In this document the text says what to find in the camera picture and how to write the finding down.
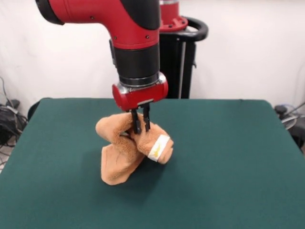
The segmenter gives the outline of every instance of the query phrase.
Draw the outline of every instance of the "crumpled towel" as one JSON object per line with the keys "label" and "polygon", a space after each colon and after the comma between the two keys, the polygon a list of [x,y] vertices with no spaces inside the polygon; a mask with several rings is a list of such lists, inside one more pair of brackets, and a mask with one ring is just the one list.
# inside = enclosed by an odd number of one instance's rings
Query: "crumpled towel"
{"label": "crumpled towel", "polygon": [[145,132],[143,115],[138,114],[142,132],[136,135],[131,113],[114,114],[96,124],[97,134],[111,144],[102,148],[102,180],[108,185],[127,181],[145,156],[166,164],[173,153],[173,141],[158,125]]}

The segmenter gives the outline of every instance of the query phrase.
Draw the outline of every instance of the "towel label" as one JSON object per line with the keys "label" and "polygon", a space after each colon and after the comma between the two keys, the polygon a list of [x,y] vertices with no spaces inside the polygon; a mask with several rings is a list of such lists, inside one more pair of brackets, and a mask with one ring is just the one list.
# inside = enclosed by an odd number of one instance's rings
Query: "towel label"
{"label": "towel label", "polygon": [[148,158],[153,161],[158,161],[169,140],[169,136],[160,135],[156,143],[153,145]]}

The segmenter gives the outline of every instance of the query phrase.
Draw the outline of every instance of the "green tablecloth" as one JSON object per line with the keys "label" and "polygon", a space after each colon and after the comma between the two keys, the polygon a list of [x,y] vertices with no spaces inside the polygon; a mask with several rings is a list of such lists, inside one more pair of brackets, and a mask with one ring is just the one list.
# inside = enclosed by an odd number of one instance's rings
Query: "green tablecloth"
{"label": "green tablecloth", "polygon": [[0,174],[2,229],[303,229],[305,161],[264,101],[164,100],[166,166],[100,178],[110,99],[45,99]]}

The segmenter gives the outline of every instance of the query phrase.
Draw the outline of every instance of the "red joint housing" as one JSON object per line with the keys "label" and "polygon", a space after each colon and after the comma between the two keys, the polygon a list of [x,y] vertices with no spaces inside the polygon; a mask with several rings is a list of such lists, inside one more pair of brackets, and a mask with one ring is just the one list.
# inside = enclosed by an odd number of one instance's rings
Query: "red joint housing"
{"label": "red joint housing", "polygon": [[161,5],[161,32],[174,32],[184,30],[188,20],[179,16],[179,2]]}
{"label": "red joint housing", "polygon": [[159,30],[140,27],[120,0],[50,0],[50,5],[64,23],[103,24],[116,48],[144,49],[159,42]]}
{"label": "red joint housing", "polygon": [[168,93],[167,81],[162,84],[144,88],[138,91],[122,94],[117,85],[112,86],[112,94],[116,104],[123,111],[137,109],[140,103],[145,101],[157,102],[164,99]]}

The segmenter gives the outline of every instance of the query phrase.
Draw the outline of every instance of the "black handle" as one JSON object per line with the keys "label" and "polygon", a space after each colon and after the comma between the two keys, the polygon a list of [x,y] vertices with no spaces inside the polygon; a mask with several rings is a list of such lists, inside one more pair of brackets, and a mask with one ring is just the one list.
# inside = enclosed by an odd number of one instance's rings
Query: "black handle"
{"label": "black handle", "polygon": [[208,26],[195,18],[185,17],[189,24],[188,26],[197,29],[198,31],[178,31],[178,32],[161,32],[162,39],[179,39],[182,42],[198,42],[204,40],[209,33]]}

